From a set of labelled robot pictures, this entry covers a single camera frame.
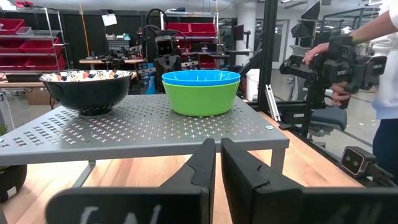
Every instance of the perforated metal shelf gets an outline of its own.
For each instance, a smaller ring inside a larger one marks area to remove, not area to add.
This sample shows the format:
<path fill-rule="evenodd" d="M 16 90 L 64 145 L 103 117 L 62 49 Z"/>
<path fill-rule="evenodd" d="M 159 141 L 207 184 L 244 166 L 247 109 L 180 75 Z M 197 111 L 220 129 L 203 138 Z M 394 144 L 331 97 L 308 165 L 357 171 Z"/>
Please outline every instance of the perforated metal shelf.
<path fill-rule="evenodd" d="M 80 116 L 62 106 L 1 136 L 0 165 L 191 154 L 206 138 L 247 150 L 285 149 L 289 139 L 239 98 L 220 116 L 182 116 L 166 95 L 127 96 L 112 112 Z"/>

